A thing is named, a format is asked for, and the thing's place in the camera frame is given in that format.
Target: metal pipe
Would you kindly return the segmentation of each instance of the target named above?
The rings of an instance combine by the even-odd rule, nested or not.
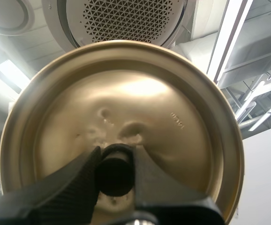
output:
[[[261,81],[263,75],[264,75],[264,74],[261,74],[261,75],[259,75],[259,76],[256,76],[256,78],[255,78],[254,81],[251,83],[251,85],[249,86],[249,88],[247,89],[247,91],[245,92],[245,94],[244,94],[242,97],[239,98],[239,101],[240,101],[241,104],[245,101],[245,99],[247,98],[247,96],[248,96],[249,94],[251,94],[251,90],[253,90],[253,89],[257,86],[257,84]]]
[[[239,102],[239,100],[234,96],[234,94],[231,92],[229,88],[226,88],[226,91],[229,94],[229,96],[233,99],[235,104],[238,106],[238,108],[240,109],[242,107],[242,104]]]
[[[240,129],[246,128],[246,127],[256,123],[261,117],[262,117],[262,115],[240,123],[239,124]]]
[[[239,118],[238,123],[241,123],[246,118],[246,116],[248,116],[248,114],[254,109],[255,106],[256,102],[250,102],[244,114]]]

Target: gold can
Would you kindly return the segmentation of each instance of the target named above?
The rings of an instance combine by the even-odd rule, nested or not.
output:
[[[228,102],[185,58],[134,41],[78,48],[32,79],[4,127],[2,191],[32,184],[81,152],[113,143],[143,145],[166,173],[210,195],[229,223],[244,158]],[[120,198],[101,195],[93,224],[132,209],[132,191]]]

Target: duct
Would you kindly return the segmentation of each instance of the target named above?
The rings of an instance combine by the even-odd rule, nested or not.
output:
[[[201,39],[182,43],[176,47],[182,52],[181,55],[192,61],[200,70],[206,72],[217,34],[214,33]],[[271,14],[244,23],[218,86],[226,88],[270,70]]]
[[[250,102],[248,107],[246,108],[246,111],[238,119],[238,123],[241,123],[249,115],[249,113],[254,109],[255,106],[256,106],[256,102]]]
[[[250,120],[246,120],[239,124],[240,129],[246,128],[254,123],[256,123],[262,116],[257,116],[255,118],[252,118]]]
[[[251,85],[249,86],[249,88],[247,89],[247,91],[245,92],[245,94],[240,97],[240,103],[243,103],[245,101],[245,99],[251,94],[251,90],[253,90],[254,88],[256,88],[256,86],[258,85],[258,83],[261,81],[263,77],[262,75],[257,76],[254,81],[251,83]]]

